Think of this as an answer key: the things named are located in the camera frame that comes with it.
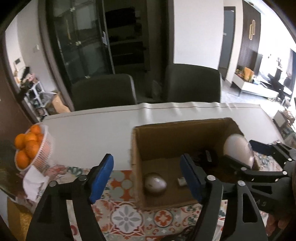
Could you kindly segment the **right hand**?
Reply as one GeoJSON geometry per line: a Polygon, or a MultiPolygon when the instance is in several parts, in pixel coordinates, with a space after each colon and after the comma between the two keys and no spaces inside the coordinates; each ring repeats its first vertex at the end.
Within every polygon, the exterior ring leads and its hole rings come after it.
{"type": "Polygon", "coordinates": [[[265,226],[265,231],[268,237],[270,237],[275,229],[278,227],[284,230],[292,218],[292,213],[288,212],[282,216],[274,216],[271,213],[268,214],[268,219],[265,226]]]}

